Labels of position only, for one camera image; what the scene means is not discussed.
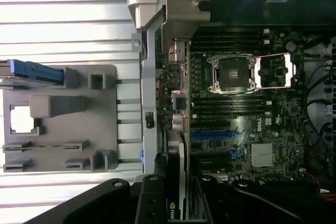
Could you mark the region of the green RAM stick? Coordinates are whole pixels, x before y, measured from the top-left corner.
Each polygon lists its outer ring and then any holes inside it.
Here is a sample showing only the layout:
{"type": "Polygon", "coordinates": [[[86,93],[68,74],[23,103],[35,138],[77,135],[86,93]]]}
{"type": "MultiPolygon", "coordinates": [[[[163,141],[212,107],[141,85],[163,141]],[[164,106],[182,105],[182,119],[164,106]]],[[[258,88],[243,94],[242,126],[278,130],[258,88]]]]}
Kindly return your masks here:
{"type": "Polygon", "coordinates": [[[63,148],[65,150],[79,150],[77,145],[3,145],[4,150],[32,150],[38,148],[63,148]]]}

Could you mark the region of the black RAM slot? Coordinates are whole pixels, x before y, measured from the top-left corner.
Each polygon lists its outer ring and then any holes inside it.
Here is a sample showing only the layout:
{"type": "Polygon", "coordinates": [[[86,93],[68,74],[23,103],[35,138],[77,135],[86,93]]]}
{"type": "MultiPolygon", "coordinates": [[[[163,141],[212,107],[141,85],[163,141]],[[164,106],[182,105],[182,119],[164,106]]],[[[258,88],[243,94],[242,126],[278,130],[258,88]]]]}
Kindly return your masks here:
{"type": "Polygon", "coordinates": [[[205,110],[264,110],[266,109],[265,106],[201,106],[201,107],[194,107],[195,111],[205,111],[205,110]]]}
{"type": "Polygon", "coordinates": [[[241,106],[254,106],[254,105],[267,105],[265,101],[206,101],[194,102],[194,106],[208,106],[208,105],[241,105],[241,106]]]}
{"type": "Polygon", "coordinates": [[[206,36],[194,36],[193,37],[194,40],[197,39],[202,39],[202,40],[206,40],[206,39],[242,39],[242,40],[248,40],[248,39],[257,39],[260,40],[262,39],[262,36],[257,36],[257,35],[206,35],[206,36]]]}
{"type": "Polygon", "coordinates": [[[261,36],[264,30],[199,30],[195,36],[261,36]]]}
{"type": "Polygon", "coordinates": [[[205,45],[205,46],[191,46],[191,51],[225,51],[225,50],[258,50],[262,46],[254,45],[229,45],[229,46],[219,46],[219,45],[205,45]]]}
{"type": "Polygon", "coordinates": [[[194,102],[238,101],[238,100],[265,100],[265,98],[259,96],[205,97],[205,98],[195,98],[194,102]]]}
{"type": "Polygon", "coordinates": [[[192,40],[191,45],[219,45],[219,46],[230,46],[230,45],[252,45],[259,46],[263,45],[264,40],[192,40]]]}

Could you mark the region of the open black PC case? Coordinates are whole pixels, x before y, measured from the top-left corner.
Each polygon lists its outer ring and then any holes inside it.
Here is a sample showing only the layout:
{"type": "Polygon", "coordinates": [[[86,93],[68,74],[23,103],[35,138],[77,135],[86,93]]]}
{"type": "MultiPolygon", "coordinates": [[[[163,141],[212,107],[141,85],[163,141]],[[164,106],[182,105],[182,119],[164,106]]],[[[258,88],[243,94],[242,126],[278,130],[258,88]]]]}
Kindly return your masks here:
{"type": "MultiPolygon", "coordinates": [[[[210,13],[210,20],[199,26],[202,28],[251,28],[251,27],[290,27],[301,31],[305,40],[299,45],[302,49],[303,62],[308,57],[306,50],[321,43],[329,44],[331,38],[336,37],[336,0],[209,0],[199,3],[199,9],[210,13]]],[[[166,157],[165,193],[167,213],[167,143],[165,130],[159,125],[156,106],[156,66],[155,42],[161,41],[161,27],[166,21],[166,0],[128,0],[128,8],[136,27],[133,45],[138,48],[141,56],[141,115],[143,140],[143,165],[146,174],[154,173],[154,160],[158,153],[166,157]]],[[[331,200],[331,224],[336,224],[336,162],[333,172],[315,174],[305,165],[309,145],[306,140],[306,127],[314,129],[308,113],[308,94],[316,84],[307,86],[307,74],[304,63],[304,99],[305,121],[303,123],[303,159],[299,167],[299,175],[295,180],[272,182],[306,182],[312,183],[315,193],[325,194],[331,200]]],[[[327,79],[326,75],[318,80],[320,84],[327,79]]],[[[208,224],[204,218],[204,208],[196,191],[195,180],[202,175],[193,173],[190,169],[190,194],[188,219],[167,224],[208,224]]]]}

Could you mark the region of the silver CPU chip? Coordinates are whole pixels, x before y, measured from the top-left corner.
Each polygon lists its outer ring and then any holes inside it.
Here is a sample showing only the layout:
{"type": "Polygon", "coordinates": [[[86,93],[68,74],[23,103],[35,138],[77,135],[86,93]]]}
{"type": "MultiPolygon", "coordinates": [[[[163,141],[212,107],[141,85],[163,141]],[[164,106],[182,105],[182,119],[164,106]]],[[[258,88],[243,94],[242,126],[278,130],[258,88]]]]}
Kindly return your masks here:
{"type": "Polygon", "coordinates": [[[29,106],[15,106],[11,109],[10,128],[14,133],[30,133],[34,129],[34,119],[29,106]]]}

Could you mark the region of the silver socket cover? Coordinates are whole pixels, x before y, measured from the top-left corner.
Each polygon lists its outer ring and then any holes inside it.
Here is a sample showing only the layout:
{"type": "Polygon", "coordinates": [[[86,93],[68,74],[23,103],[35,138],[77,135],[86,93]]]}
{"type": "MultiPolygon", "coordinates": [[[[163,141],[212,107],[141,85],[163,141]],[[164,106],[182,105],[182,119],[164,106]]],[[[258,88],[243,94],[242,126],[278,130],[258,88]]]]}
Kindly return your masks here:
{"type": "Polygon", "coordinates": [[[255,83],[255,90],[266,90],[266,89],[284,89],[291,87],[291,78],[296,74],[296,65],[291,61],[291,54],[289,52],[283,52],[272,55],[263,55],[255,57],[255,64],[253,66],[252,77],[255,83]],[[264,58],[283,56],[285,59],[285,69],[287,70],[285,74],[285,83],[282,86],[277,87],[264,87],[261,83],[261,75],[259,71],[261,70],[261,60],[264,58]]]}

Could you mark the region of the CPU socket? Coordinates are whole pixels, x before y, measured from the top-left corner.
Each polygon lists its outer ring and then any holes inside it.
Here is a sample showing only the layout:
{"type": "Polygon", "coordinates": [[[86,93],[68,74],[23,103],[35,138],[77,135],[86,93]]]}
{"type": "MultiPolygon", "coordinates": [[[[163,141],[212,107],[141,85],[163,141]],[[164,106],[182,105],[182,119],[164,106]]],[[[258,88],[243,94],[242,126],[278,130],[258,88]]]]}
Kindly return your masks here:
{"type": "Polygon", "coordinates": [[[256,59],[253,55],[214,55],[207,58],[207,63],[212,68],[212,84],[207,88],[208,92],[238,95],[256,91],[256,59]]]}

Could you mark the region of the silver chipset heatsink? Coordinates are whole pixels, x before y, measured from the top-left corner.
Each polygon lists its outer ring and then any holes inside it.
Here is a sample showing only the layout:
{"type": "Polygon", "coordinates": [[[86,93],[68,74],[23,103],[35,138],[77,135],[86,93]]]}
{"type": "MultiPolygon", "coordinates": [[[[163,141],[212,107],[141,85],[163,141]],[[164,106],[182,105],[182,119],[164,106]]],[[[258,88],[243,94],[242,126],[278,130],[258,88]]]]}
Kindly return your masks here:
{"type": "Polygon", "coordinates": [[[251,165],[252,167],[274,166],[274,147],[271,143],[251,145],[251,165]]]}

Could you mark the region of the hard disk with blue caddy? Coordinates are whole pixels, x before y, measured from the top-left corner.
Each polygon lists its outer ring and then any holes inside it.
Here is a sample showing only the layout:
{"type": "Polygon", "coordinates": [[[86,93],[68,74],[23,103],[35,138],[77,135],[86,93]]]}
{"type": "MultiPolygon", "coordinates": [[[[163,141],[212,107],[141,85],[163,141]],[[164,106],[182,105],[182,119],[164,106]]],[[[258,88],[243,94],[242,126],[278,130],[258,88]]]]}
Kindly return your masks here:
{"type": "Polygon", "coordinates": [[[31,61],[0,61],[0,87],[30,88],[64,84],[64,71],[31,61]]]}

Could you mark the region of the perforated silver drive cage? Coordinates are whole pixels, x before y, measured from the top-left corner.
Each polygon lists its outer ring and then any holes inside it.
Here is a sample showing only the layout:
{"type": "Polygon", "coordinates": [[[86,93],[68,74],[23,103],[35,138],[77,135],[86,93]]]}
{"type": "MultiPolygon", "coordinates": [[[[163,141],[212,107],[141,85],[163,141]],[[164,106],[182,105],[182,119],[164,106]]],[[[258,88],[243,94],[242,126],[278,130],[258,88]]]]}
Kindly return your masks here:
{"type": "Polygon", "coordinates": [[[336,162],[336,37],[306,50],[304,67],[307,86],[316,84],[308,94],[311,127],[306,127],[309,145],[305,165],[315,174],[333,172],[336,162]],[[320,84],[318,80],[329,75],[320,84]]]}

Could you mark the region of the grey parts rack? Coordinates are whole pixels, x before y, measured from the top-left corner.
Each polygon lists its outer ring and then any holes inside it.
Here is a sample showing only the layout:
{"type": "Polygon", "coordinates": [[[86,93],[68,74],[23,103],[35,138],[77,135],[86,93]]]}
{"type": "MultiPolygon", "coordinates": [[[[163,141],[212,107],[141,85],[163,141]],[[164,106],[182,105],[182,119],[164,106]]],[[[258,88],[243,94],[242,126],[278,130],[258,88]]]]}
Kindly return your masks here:
{"type": "Polygon", "coordinates": [[[79,150],[3,150],[5,172],[109,170],[118,164],[117,71],[113,65],[48,66],[64,71],[64,84],[0,87],[4,145],[77,145],[79,150]],[[11,130],[10,110],[29,106],[30,133],[11,130]]]}

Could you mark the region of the green motherboard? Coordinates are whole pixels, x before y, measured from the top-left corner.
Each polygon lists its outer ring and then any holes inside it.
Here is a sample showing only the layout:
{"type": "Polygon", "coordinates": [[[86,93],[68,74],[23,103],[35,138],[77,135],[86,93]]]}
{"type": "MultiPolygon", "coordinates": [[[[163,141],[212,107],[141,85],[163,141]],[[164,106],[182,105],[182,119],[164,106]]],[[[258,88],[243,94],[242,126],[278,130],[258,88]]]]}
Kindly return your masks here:
{"type": "MultiPolygon", "coordinates": [[[[272,182],[289,181],[298,177],[299,167],[303,159],[303,123],[304,114],[304,62],[300,43],[305,40],[301,31],[290,27],[251,27],[251,28],[202,28],[200,30],[264,30],[262,48],[258,50],[225,50],[225,51],[191,51],[191,122],[196,120],[228,120],[230,127],[193,128],[193,132],[236,131],[239,135],[230,138],[213,138],[194,141],[191,139],[190,169],[193,173],[216,175],[222,180],[235,181],[249,179],[252,181],[272,182]],[[293,41],[296,50],[289,52],[285,45],[293,41]],[[212,68],[207,58],[214,55],[254,56],[272,55],[283,52],[291,54],[291,61],[296,65],[296,74],[291,78],[291,87],[284,89],[256,90],[252,93],[238,95],[221,95],[208,92],[212,84],[212,68]],[[267,105],[264,110],[205,110],[195,111],[194,99],[205,97],[264,97],[267,105]],[[229,148],[208,148],[209,141],[231,141],[229,148]],[[251,145],[271,143],[274,147],[275,163],[270,167],[252,167],[251,145]],[[246,155],[233,163],[232,169],[203,169],[195,155],[215,150],[245,149],[246,155]]],[[[161,51],[161,41],[155,42],[156,74],[156,106],[159,125],[166,131],[172,128],[172,94],[180,87],[180,70],[178,65],[169,63],[169,58],[161,51]]],[[[261,83],[264,87],[277,87],[285,83],[285,59],[283,56],[264,58],[261,60],[261,83]]],[[[234,106],[241,105],[208,105],[234,106]]]]}

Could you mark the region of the short black expansion slot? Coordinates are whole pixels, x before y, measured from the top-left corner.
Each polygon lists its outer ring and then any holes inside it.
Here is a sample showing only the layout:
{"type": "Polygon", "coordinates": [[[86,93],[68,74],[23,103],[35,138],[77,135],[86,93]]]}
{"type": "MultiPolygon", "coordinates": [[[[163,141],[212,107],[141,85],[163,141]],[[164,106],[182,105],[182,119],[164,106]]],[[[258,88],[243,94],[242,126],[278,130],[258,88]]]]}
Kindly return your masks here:
{"type": "Polygon", "coordinates": [[[229,148],[232,145],[231,141],[209,141],[208,142],[208,148],[213,149],[213,148],[229,148]]]}

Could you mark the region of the long black expansion slot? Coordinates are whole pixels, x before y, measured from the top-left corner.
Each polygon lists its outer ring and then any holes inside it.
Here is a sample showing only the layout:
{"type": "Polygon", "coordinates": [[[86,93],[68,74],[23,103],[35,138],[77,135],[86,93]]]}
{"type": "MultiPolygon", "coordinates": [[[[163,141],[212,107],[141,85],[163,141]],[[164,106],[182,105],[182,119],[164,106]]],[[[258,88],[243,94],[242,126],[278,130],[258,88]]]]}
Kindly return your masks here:
{"type": "Polygon", "coordinates": [[[228,120],[196,120],[191,122],[193,128],[206,128],[206,127],[230,127],[231,122],[228,120]]]}

